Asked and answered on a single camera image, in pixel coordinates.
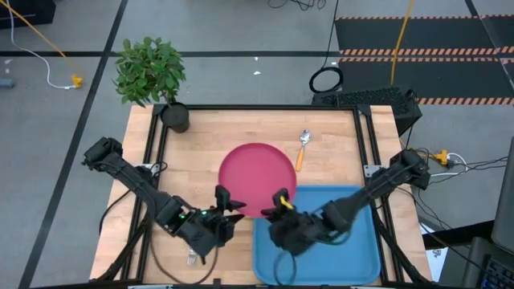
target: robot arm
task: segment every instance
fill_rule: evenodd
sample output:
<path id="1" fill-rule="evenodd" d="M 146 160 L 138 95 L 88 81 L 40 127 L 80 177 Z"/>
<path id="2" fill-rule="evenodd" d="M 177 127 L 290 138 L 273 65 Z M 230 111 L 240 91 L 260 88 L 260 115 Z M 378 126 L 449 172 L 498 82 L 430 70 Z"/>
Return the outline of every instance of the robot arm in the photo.
<path id="1" fill-rule="evenodd" d="M 246 204 L 231 201 L 229 192 L 216 186 L 217 206 L 200 210 L 179 196 L 157 191 L 121 155 L 121 144 L 102 137 L 85 154 L 83 165 L 91 170 L 106 172 L 132 190 L 148 207 L 150 220 L 173 237 L 184 239 L 205 263 L 205 256 L 215 246 L 224 246 L 234 236 L 234 225 L 244 216 L 224 216 L 225 210 L 236 210 Z"/>
<path id="2" fill-rule="evenodd" d="M 288 199 L 287 190 L 282 189 L 273 197 L 275 208 L 262 214 L 271 223 L 269 233 L 275 245 L 297 256 L 316 242 L 336 245 L 334 241 L 351 230 L 359 211 L 373 199 L 404 183 L 425 189 L 429 180 L 426 162 L 413 149 L 404 149 L 391 158 L 388 169 L 379 169 L 367 186 L 350 197 L 329 201 L 317 212 L 300 213 L 281 202 L 281 198 Z"/>

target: red plate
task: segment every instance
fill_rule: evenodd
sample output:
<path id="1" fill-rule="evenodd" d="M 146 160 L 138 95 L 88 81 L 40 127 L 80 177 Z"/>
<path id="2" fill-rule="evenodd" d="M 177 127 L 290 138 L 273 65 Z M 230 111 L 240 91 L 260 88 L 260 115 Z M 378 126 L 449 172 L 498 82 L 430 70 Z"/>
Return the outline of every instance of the red plate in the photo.
<path id="1" fill-rule="evenodd" d="M 243 144 L 232 150 L 219 168 L 218 182 L 230 192 L 230 199 L 247 206 L 241 214 L 262 218 L 263 209 L 273 208 L 273 195 L 288 189 L 296 193 L 296 172 L 288 157 L 269 144 Z"/>

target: black pot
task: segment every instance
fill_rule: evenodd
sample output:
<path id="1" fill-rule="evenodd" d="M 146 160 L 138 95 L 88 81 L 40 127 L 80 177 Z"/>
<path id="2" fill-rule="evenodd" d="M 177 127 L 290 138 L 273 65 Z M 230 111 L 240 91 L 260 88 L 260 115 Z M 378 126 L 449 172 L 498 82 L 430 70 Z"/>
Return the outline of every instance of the black pot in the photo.
<path id="1" fill-rule="evenodd" d="M 161 112 L 162 123 L 176 133 L 183 133 L 190 127 L 190 111 L 184 104 L 166 105 Z"/>

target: wooden tabletop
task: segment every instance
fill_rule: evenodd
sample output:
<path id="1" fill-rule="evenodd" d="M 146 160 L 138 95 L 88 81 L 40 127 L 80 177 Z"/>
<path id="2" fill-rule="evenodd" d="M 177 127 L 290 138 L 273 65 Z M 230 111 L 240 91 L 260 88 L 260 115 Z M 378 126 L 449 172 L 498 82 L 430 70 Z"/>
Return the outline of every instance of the wooden tabletop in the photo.
<path id="1" fill-rule="evenodd" d="M 142 162 L 151 111 L 152 108 L 134 106 L 128 119 L 123 157 L 133 164 Z M 389 159 L 401 150 L 393 113 L 390 107 L 372 107 L 372 112 L 380 157 L 382 163 L 388 165 Z M 368 158 L 372 163 L 365 119 L 361 120 Z M 190 123 L 186 133 L 168 133 L 164 161 L 169 167 L 161 175 L 159 190 L 182 196 L 194 206 L 208 208 L 215 204 L 214 187 L 217 185 L 218 169 L 233 148 L 249 142 L 267 143 L 281 149 L 294 164 L 300 149 L 299 135 L 305 128 L 312 132 L 312 139 L 305 150 L 302 170 L 297 173 L 298 185 L 364 185 L 351 112 L 193 110 L 190 112 Z M 160 127 L 157 127 L 153 160 L 157 154 L 160 131 Z M 125 190 L 120 182 L 114 181 L 109 204 Z M 107 270 L 127 242 L 134 200 L 134 194 L 130 194 L 105 218 L 92 278 Z M 430 279 L 412 198 L 397 189 L 390 195 L 390 206 L 399 246 L 420 273 Z M 207 256 L 205 266 L 197 262 L 195 267 L 188 267 L 189 247 L 180 238 L 171 238 L 158 226 L 153 227 L 153 241 L 163 267 L 184 282 L 199 280 L 210 268 L 214 254 Z M 218 263 L 206 283 L 212 283 L 214 278 L 228 284 L 261 283 L 252 270 L 251 243 L 252 220 L 244 218 L 236 225 L 234 238 L 220 249 Z M 133 253 L 131 277 L 135 276 L 139 254 L 138 247 Z M 389 277 L 394 280 L 388 249 L 385 256 Z M 173 283 L 157 269 L 150 253 L 144 282 Z"/>

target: plastic tray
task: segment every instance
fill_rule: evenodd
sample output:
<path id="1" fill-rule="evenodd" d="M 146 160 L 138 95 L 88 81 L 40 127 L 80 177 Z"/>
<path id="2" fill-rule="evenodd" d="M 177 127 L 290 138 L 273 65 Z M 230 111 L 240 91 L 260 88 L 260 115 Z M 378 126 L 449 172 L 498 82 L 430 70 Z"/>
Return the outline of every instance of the plastic tray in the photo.
<path id="1" fill-rule="evenodd" d="M 327 201 L 349 196 L 359 189 L 353 185 L 301 185 L 296 188 L 293 203 L 299 211 L 312 212 Z M 267 231 L 269 226 L 270 222 L 266 219 L 254 219 L 253 267 L 261 281 L 276 284 L 273 263 L 281 249 L 271 241 Z M 357 285 L 375 281 L 380 274 L 380 259 L 369 206 L 357 215 L 346 243 L 340 246 L 318 243 L 298 256 L 296 264 L 293 284 L 297 285 Z M 277 275 L 284 284 L 291 278 L 292 260 L 289 254 L 282 259 Z"/>

